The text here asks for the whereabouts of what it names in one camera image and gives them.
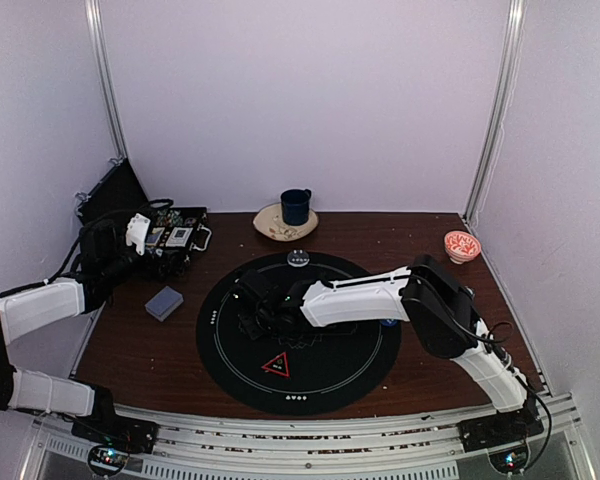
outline white backdrop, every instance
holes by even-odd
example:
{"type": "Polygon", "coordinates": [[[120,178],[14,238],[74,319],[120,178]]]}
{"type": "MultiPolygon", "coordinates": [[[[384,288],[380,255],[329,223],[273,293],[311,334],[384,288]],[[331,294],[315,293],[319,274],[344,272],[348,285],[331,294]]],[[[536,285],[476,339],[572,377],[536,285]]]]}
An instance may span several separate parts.
{"type": "Polygon", "coordinates": [[[253,211],[464,210],[507,0],[104,0],[129,155],[152,197],[253,211]]]}

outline wooden tabletop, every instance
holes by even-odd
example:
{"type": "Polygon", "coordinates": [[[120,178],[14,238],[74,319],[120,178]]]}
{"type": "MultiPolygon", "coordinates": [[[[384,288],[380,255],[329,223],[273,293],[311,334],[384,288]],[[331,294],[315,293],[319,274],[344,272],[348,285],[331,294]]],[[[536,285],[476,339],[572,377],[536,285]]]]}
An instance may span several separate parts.
{"type": "MultiPolygon", "coordinates": [[[[429,253],[476,292],[475,303],[488,325],[513,322],[509,309],[481,257],[454,265],[443,237],[464,230],[455,214],[320,213],[318,229],[293,243],[278,243],[257,233],[252,214],[211,214],[213,238],[182,278],[168,285],[184,304],[164,323],[144,310],[164,284],[133,279],[115,291],[91,336],[77,372],[79,380],[106,386],[117,403],[165,412],[233,418],[280,418],[247,407],[211,379],[196,352],[196,320],[207,293],[223,276],[259,256],[291,249],[329,253],[359,264],[370,273],[408,265],[429,253]]],[[[455,363],[428,355],[413,330],[402,328],[402,346],[391,373],[363,399],[312,418],[360,418],[483,405],[489,398],[455,363]]],[[[530,380],[539,378],[516,330],[505,344],[530,380]]]]}

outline white plastic part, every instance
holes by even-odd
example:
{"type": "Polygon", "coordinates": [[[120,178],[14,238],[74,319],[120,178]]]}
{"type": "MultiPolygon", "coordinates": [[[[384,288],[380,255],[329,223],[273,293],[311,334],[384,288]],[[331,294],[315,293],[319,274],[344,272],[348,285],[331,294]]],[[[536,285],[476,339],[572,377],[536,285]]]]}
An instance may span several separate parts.
{"type": "Polygon", "coordinates": [[[193,242],[191,244],[191,249],[197,250],[199,252],[206,252],[207,248],[209,248],[209,241],[211,240],[211,235],[213,235],[213,232],[211,231],[211,229],[209,227],[205,227],[204,225],[200,225],[198,230],[203,230],[203,231],[207,232],[207,238],[204,240],[204,245],[202,247],[197,246],[196,243],[193,242]]]}
{"type": "Polygon", "coordinates": [[[408,322],[398,293],[407,285],[408,279],[396,277],[409,273],[408,267],[402,267],[381,275],[336,280],[332,282],[333,288],[316,282],[305,293],[300,309],[315,327],[372,319],[408,322]]]}
{"type": "Polygon", "coordinates": [[[93,411],[95,391],[81,383],[41,372],[16,370],[9,407],[67,413],[85,417],[93,411]]]}
{"type": "MultiPolygon", "coordinates": [[[[476,329],[476,335],[488,332],[486,324],[481,320],[476,329]]],[[[484,343],[479,343],[476,348],[467,350],[462,356],[452,359],[460,365],[471,378],[489,395],[493,406],[498,412],[513,412],[522,408],[527,398],[524,387],[516,380],[516,376],[526,382],[525,376],[517,368],[514,372],[507,370],[511,363],[511,357],[507,365],[504,365],[498,356],[487,352],[484,343]]]]}
{"type": "Polygon", "coordinates": [[[127,247],[135,245],[138,255],[144,255],[144,240],[147,238],[150,224],[151,221],[139,213],[136,213],[136,216],[127,224],[127,233],[125,235],[127,247]]]}
{"type": "Polygon", "coordinates": [[[5,344],[45,325],[84,311],[84,290],[75,280],[60,279],[0,299],[0,321],[5,344]]]}

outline black cable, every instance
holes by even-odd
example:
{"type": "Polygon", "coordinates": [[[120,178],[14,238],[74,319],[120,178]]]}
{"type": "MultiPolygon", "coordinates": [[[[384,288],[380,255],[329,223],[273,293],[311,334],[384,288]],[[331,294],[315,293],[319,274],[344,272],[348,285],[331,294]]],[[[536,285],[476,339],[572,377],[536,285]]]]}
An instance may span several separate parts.
{"type": "Polygon", "coordinates": [[[0,298],[4,298],[4,297],[8,297],[9,295],[14,295],[16,293],[24,292],[25,290],[31,290],[32,288],[44,287],[45,285],[55,282],[58,278],[60,278],[63,275],[63,272],[64,272],[65,268],[67,268],[67,265],[69,264],[69,261],[71,260],[71,257],[73,257],[73,254],[75,253],[76,248],[78,248],[78,245],[80,245],[80,240],[82,240],[82,238],[86,235],[86,233],[90,229],[92,229],[97,223],[101,222],[102,220],[104,220],[108,217],[114,216],[114,215],[119,215],[121,213],[147,213],[149,210],[151,210],[151,211],[163,210],[165,208],[171,208],[172,206],[173,206],[173,200],[171,200],[169,198],[158,198],[156,200],[151,200],[149,202],[144,203],[139,208],[134,208],[134,209],[126,208],[126,209],[120,209],[120,210],[111,210],[110,212],[100,215],[98,218],[96,218],[95,220],[92,220],[91,222],[85,224],[82,227],[80,234],[78,235],[78,238],[76,238],[75,242],[73,242],[73,245],[71,245],[71,248],[69,249],[69,253],[64,258],[62,264],[60,265],[60,268],[53,275],[51,275],[51,277],[49,277],[46,282],[39,281],[39,282],[29,283],[26,285],[21,285],[19,287],[11,288],[9,290],[5,290],[3,292],[0,292],[0,298]]]}
{"type": "Polygon", "coordinates": [[[502,327],[502,326],[507,326],[507,327],[509,327],[509,329],[510,329],[511,331],[509,332],[509,335],[507,335],[506,337],[504,337],[503,339],[500,339],[500,340],[498,340],[498,341],[499,341],[500,343],[504,343],[504,342],[506,342],[507,340],[509,340],[509,339],[510,339],[510,338],[513,336],[513,331],[514,331],[514,330],[513,330],[513,323],[511,323],[511,322],[506,322],[506,321],[503,321],[503,322],[498,322],[498,323],[496,323],[496,324],[495,324],[493,327],[491,327],[491,328],[489,329],[489,331],[487,332],[487,338],[488,338],[488,339],[491,339],[491,340],[493,340],[493,333],[494,333],[494,332],[495,332],[495,331],[496,331],[498,328],[500,328],[500,327],[502,327]]]}
{"type": "Polygon", "coordinates": [[[80,263],[82,262],[82,255],[79,253],[78,255],[76,255],[73,259],[73,262],[71,262],[71,267],[69,268],[69,272],[71,273],[75,273],[78,271],[78,267],[80,266],[80,263]]]}
{"type": "Polygon", "coordinates": [[[527,392],[529,392],[529,395],[531,395],[534,399],[536,399],[538,401],[538,403],[542,406],[542,408],[544,409],[544,411],[547,414],[547,420],[549,422],[549,425],[547,425],[547,435],[544,438],[542,447],[540,447],[540,450],[538,451],[538,454],[535,456],[535,458],[533,460],[531,460],[530,462],[528,462],[524,466],[524,468],[522,469],[522,473],[524,473],[527,470],[529,470],[531,467],[533,467],[536,463],[538,463],[538,460],[540,460],[540,457],[542,457],[542,454],[547,449],[547,445],[549,444],[549,439],[551,438],[551,430],[553,429],[553,417],[551,416],[549,407],[547,407],[547,404],[544,403],[542,398],[540,398],[540,395],[538,395],[535,391],[533,391],[533,389],[526,382],[524,382],[520,377],[516,376],[516,379],[518,380],[518,382],[520,382],[520,384],[524,387],[524,389],[527,392]]]}

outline small bowl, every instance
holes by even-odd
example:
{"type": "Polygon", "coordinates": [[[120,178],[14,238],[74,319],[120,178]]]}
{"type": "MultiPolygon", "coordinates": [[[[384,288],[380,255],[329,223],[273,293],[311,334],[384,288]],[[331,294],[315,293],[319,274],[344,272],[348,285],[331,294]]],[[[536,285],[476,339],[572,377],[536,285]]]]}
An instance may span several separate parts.
{"type": "Polygon", "coordinates": [[[451,261],[460,265],[480,255],[482,245],[473,235],[456,230],[444,236],[444,249],[451,261]]]}

